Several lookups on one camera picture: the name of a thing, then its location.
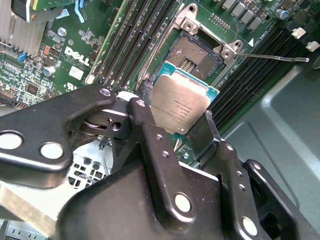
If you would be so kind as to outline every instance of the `capacitor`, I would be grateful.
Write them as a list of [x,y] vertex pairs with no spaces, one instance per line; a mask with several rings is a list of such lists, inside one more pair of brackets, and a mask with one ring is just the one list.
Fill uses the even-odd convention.
[[58,35],[61,36],[61,37],[65,37],[67,35],[67,30],[64,29],[63,27],[59,27]]
[[275,11],[275,16],[278,19],[284,20],[289,16],[289,13],[287,10],[278,9],[277,11]]
[[48,66],[48,67],[43,69],[43,74],[46,77],[51,77],[53,74],[55,74],[55,72],[56,72],[56,69],[55,69],[54,66]]

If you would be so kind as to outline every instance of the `motherboard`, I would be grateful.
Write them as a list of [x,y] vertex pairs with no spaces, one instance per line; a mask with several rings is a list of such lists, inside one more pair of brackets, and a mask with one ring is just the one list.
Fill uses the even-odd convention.
[[316,0],[15,2],[0,0],[0,106],[89,84],[134,93],[187,164],[206,109],[222,134],[320,47]]

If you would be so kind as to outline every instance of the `white connector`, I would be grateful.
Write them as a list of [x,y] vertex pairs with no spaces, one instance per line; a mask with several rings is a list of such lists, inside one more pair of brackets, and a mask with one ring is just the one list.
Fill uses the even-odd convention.
[[317,43],[316,41],[311,41],[311,42],[308,42],[305,48],[308,49],[310,52],[314,52],[319,47],[320,47],[319,43]]
[[293,31],[291,33],[291,35],[295,39],[300,39],[305,34],[306,34],[306,31],[302,27],[298,27],[298,28],[293,29]]

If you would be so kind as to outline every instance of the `metal lever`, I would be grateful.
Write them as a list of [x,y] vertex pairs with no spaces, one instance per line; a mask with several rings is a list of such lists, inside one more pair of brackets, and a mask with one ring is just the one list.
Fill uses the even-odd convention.
[[284,57],[284,56],[250,54],[250,53],[239,53],[239,52],[234,52],[234,54],[236,56],[243,57],[243,58],[273,59],[273,60],[285,61],[285,62],[308,63],[310,60],[308,57]]

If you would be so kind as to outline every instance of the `heatsink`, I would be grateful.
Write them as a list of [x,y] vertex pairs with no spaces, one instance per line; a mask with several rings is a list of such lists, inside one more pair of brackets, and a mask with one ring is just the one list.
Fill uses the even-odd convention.
[[11,0],[0,0],[0,42],[35,57],[40,49],[46,22],[26,22],[11,10]]

